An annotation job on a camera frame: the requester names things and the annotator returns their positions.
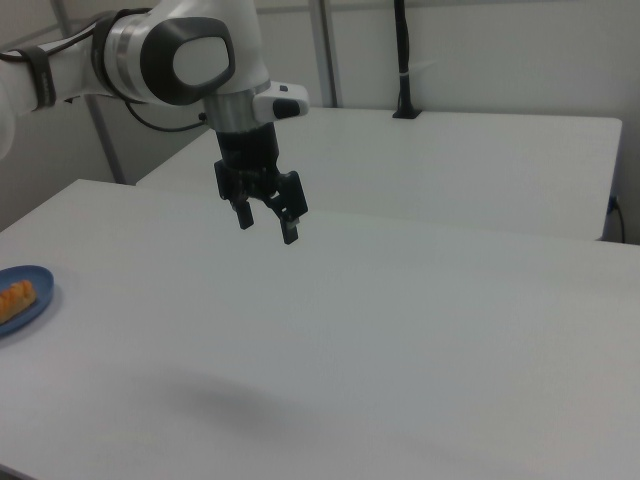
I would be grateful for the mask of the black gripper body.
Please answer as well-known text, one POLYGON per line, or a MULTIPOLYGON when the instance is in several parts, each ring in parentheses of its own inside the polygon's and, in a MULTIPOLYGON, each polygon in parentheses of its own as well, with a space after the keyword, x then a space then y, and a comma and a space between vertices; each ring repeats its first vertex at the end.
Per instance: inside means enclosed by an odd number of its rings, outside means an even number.
POLYGON ((216 137, 222 158, 215 163, 215 175, 222 199, 263 199, 276 192, 279 147, 273 123, 216 137))

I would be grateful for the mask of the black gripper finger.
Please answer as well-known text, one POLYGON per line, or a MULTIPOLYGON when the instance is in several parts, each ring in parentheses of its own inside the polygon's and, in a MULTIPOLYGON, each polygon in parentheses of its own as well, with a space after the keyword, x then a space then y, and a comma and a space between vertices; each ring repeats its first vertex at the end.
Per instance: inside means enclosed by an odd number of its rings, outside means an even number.
POLYGON ((284 244, 291 245, 299 238, 297 227, 300 218, 308 212, 302 183, 298 173, 291 171, 276 175, 273 187, 266 205, 279 219, 284 244))
POLYGON ((214 171, 220 197, 231 204, 240 228, 248 229, 254 224, 254 219, 240 173, 227 167, 223 160, 214 163, 214 171))

